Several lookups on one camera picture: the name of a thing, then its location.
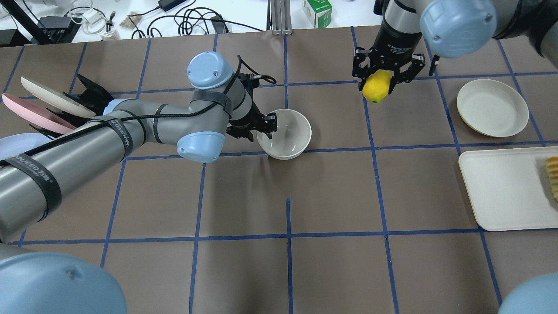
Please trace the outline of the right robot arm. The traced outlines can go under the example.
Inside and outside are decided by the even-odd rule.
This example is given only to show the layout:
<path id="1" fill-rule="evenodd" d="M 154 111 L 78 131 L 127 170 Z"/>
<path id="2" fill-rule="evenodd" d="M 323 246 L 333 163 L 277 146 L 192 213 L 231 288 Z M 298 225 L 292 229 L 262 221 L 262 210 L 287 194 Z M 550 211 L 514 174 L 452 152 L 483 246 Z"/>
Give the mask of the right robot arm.
<path id="1" fill-rule="evenodd" d="M 388 70 L 388 93 L 410 83 L 426 65 L 415 52 L 420 40 L 431 49 L 429 74 L 440 58 L 456 59 L 480 50 L 490 39 L 526 36 L 538 55 L 557 66 L 558 4 L 555 0 L 377 0 L 382 23 L 374 44 L 356 47 L 351 75 L 359 91 L 372 75 Z"/>

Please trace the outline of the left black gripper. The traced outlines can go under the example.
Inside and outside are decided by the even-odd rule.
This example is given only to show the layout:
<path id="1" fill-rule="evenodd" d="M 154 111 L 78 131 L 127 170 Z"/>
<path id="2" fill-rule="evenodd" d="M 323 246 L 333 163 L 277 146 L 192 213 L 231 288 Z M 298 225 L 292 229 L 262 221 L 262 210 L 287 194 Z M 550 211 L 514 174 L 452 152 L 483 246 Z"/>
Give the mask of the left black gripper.
<path id="1" fill-rule="evenodd" d="M 273 133 L 277 132 L 277 113 L 263 115 L 253 101 L 253 88 L 248 87 L 245 89 L 242 103 L 233 110 L 227 134 L 236 139 L 244 138 L 254 142 L 253 130 L 272 139 Z"/>

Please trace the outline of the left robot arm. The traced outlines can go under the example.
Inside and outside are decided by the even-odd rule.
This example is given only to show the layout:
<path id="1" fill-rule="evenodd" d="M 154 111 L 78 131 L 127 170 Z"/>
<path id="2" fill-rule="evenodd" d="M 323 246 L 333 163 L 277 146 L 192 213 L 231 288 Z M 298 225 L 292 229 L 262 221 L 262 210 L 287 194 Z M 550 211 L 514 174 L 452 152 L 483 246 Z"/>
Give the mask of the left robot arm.
<path id="1" fill-rule="evenodd" d="M 57 252 L 8 245 L 43 221 L 72 195 L 147 142 L 176 145 L 180 157 L 199 163 L 219 158 L 225 136 L 268 138 L 276 114 L 263 115 L 253 101 L 259 80 L 275 78 L 233 69 L 214 51 L 201 52 L 187 67 L 194 87 L 189 105 L 110 100 L 100 116 L 37 148 L 1 161 L 1 312 L 3 314 L 125 314 L 117 280 L 102 267 Z"/>

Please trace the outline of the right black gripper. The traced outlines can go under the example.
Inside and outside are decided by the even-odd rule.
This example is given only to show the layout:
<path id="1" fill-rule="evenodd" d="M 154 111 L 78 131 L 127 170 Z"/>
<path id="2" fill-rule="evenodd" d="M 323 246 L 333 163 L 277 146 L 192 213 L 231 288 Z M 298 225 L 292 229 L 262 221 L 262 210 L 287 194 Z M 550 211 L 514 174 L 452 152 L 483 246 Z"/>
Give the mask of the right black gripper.
<path id="1" fill-rule="evenodd" d="M 379 69 L 392 72 L 389 95 L 397 84 L 412 82 L 426 65 L 424 54 L 413 53 L 420 38 L 420 32 L 408 34 L 381 24 L 371 48 L 354 50 L 352 76 L 358 80 L 358 90 L 363 91 L 368 77 Z"/>

